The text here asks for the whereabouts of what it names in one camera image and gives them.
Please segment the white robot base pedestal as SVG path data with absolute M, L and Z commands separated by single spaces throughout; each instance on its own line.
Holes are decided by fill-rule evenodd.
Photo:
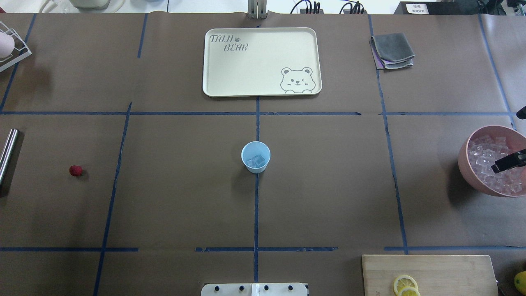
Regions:
M 201 289 L 201 296 L 308 296 L 307 284 L 278 283 L 209 283 Z

